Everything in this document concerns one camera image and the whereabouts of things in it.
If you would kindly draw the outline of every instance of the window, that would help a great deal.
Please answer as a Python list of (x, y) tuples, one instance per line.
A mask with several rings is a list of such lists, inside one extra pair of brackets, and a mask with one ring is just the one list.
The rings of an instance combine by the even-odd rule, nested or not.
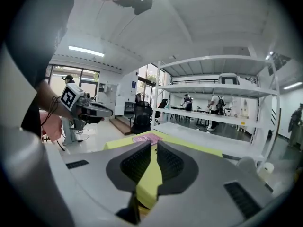
[[(143, 66), (139, 69), (139, 78), (138, 78), (138, 86), (137, 92), (140, 93), (143, 97), (145, 97), (144, 101), (148, 102), (149, 104), (154, 103), (155, 98), (155, 86), (156, 86), (156, 79), (157, 79), (157, 71), (158, 68), (153, 64), (148, 64)], [(168, 85), (170, 80), (170, 75), (166, 72), (160, 70), (159, 73), (159, 85)], [(157, 99), (157, 107), (161, 103), (163, 99), (163, 93), (158, 96)]]
[(97, 85), (96, 84), (90, 84), (87, 82), (81, 82), (81, 88), (90, 94), (90, 98), (94, 98), (96, 96), (96, 89)]
[(65, 82), (62, 77), (72, 75), (75, 84), (79, 86), (81, 72), (82, 69), (80, 68), (54, 65), (49, 85), (55, 94), (61, 95), (65, 88)]
[(52, 68), (53, 68), (53, 66), (51, 66), (51, 65), (48, 65), (47, 68), (46, 68), (45, 81), (48, 84), (49, 84), (49, 78), (51, 78)]
[(84, 91), (89, 92), (91, 98), (96, 96), (99, 78), (99, 72), (97, 71), (49, 65), (46, 69), (45, 80), (55, 94), (61, 95), (65, 88), (65, 82), (62, 80), (62, 77), (66, 77), (67, 75), (72, 75), (75, 84), (80, 86)]
[(146, 66), (142, 66), (139, 69), (139, 77), (146, 78), (146, 69), (147, 69), (147, 65)]
[(151, 83), (156, 83), (157, 70), (158, 68), (155, 67), (153, 64), (148, 64), (146, 79), (149, 80)]
[(90, 93), (90, 98), (93, 99), (97, 95), (99, 72), (93, 70), (83, 70), (80, 80), (80, 87)]

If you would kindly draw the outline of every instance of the white shelving unit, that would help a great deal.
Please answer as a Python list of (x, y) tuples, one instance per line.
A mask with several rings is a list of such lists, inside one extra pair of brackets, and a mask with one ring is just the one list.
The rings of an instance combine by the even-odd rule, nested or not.
[(226, 96), (238, 96), (247, 98), (260, 98), (268, 95), (277, 95), (275, 90), (264, 89), (260, 87), (245, 87), (242, 85), (230, 85), (219, 83), (203, 83), (203, 84), (185, 84), (185, 85), (167, 85), (161, 86), (159, 89), (166, 90), (170, 93), (203, 93), (203, 94), (219, 94)]
[(201, 145), (203, 139), (203, 146), (220, 150), (225, 155), (238, 158), (249, 156), (257, 161), (264, 160), (262, 154), (258, 153), (249, 142), (193, 130), (174, 123), (163, 123), (155, 126), (154, 129), (197, 145)]
[(194, 111), (185, 111), (185, 110), (179, 110), (179, 109), (166, 109), (166, 108), (155, 108), (154, 110), (162, 113), (167, 114), (177, 114), (182, 115), (186, 117), (193, 117), (197, 119), (205, 119), (205, 120), (211, 120), (211, 121), (217, 121), (221, 123), (230, 123), (235, 125), (242, 125), (242, 126), (251, 126), (254, 128), (266, 128), (273, 130), (274, 126), (271, 122), (268, 122), (267, 124), (256, 122), (254, 120), (247, 119), (245, 117), (229, 117), (229, 116), (222, 116), (222, 115), (214, 115), (214, 114), (207, 114), (207, 113), (199, 113)]
[[(268, 68), (270, 66), (272, 67), (272, 70), (274, 72), (274, 77), (271, 82), (268, 72)], [(158, 86), (160, 70), (165, 70), (172, 77), (235, 73), (238, 76), (256, 78), (260, 87), (257, 87), (253, 84), (230, 85), (219, 83), (190, 83)], [(273, 84), (274, 80), (276, 81), (277, 90), (271, 89), (271, 85)], [(258, 166), (258, 169), (263, 166), (273, 147), (274, 139), (277, 134), (280, 108), (280, 92), (276, 77), (276, 68), (271, 60), (263, 60), (250, 56), (218, 55), (191, 58), (187, 60), (176, 61), (166, 65), (161, 65), (160, 62), (158, 62), (156, 85), (157, 86), (155, 89), (155, 95), (158, 95), (158, 90), (162, 89), (170, 93), (188, 93), (190, 95), (209, 94), (235, 96), (258, 100), (258, 118), (257, 120), (252, 120), (244, 117), (236, 118), (207, 113), (189, 112), (185, 110), (170, 108), (159, 109), (156, 108), (157, 97), (155, 97), (151, 126), (153, 129), (161, 131), (165, 134), (179, 137), (205, 147), (219, 149), (222, 151), (223, 154), (231, 157), (252, 157), (256, 162), (261, 162), (261, 164), (259, 164)], [(265, 117), (265, 111), (269, 108), (271, 110), (271, 100), (266, 100), (268, 96), (277, 96), (276, 122), (274, 125), (272, 124), (270, 118)], [(254, 135), (252, 136), (252, 141), (244, 142), (241, 140), (235, 140), (227, 137), (213, 135), (208, 132), (193, 130), (173, 123), (163, 123), (155, 126), (154, 120), (156, 111), (235, 125), (249, 126), (256, 128), (256, 130)], [(273, 131), (273, 135), (266, 152), (262, 154), (269, 130)]]

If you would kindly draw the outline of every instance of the yellow cloth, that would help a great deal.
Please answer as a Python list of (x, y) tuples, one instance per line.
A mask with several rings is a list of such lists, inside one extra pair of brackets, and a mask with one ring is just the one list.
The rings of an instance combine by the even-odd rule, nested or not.
[[(149, 134), (149, 133), (153, 133), (153, 134), (161, 137), (163, 141), (183, 145), (186, 147), (190, 147), (192, 149), (200, 150), (200, 151), (203, 151), (206, 153), (210, 153), (210, 154), (222, 157), (222, 152), (219, 150), (199, 146), (199, 145), (187, 142), (185, 140), (171, 137), (167, 134), (163, 134), (163, 133), (161, 133), (159, 131), (155, 131), (155, 130), (147, 131), (145, 133), (123, 138), (120, 140), (114, 140), (114, 141), (107, 142), (104, 146), (104, 150), (114, 149), (114, 148), (133, 144), (133, 137), (138, 137), (138, 136), (142, 136), (142, 135)], [(157, 189), (158, 189), (158, 186), (162, 184), (162, 175), (161, 175), (159, 165), (157, 163), (157, 152), (155, 151), (156, 148), (157, 148), (157, 144), (155, 144), (151, 147), (151, 162), (150, 162), (149, 166), (147, 167), (144, 175), (142, 176), (142, 178), (136, 188), (137, 199), (140, 201), (141, 204), (143, 204), (145, 207), (147, 207), (149, 209), (151, 209), (155, 205), (155, 203), (157, 201)]]

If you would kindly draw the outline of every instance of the office chair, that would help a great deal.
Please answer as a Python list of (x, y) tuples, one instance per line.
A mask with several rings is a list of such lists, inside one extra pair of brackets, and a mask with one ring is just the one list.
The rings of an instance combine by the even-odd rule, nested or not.
[(132, 126), (132, 117), (129, 119), (131, 133), (141, 134), (151, 130), (150, 116), (152, 115), (152, 108), (148, 102), (141, 101), (134, 106), (134, 123)]
[[(167, 99), (162, 99), (162, 102), (160, 103), (159, 107), (158, 108), (164, 108), (167, 104)], [(159, 121), (157, 120), (159, 117), (161, 116), (161, 112), (156, 112), (156, 116), (155, 116), (155, 122), (157, 124), (160, 124)]]

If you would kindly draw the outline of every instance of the backpack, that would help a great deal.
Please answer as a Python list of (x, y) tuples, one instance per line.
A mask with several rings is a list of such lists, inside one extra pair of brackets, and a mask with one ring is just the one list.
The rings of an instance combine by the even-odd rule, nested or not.
[(224, 109), (225, 103), (222, 98), (220, 98), (219, 96), (218, 96), (218, 98), (219, 98), (219, 102), (217, 104), (217, 110), (219, 111), (219, 115), (223, 115), (223, 109)]

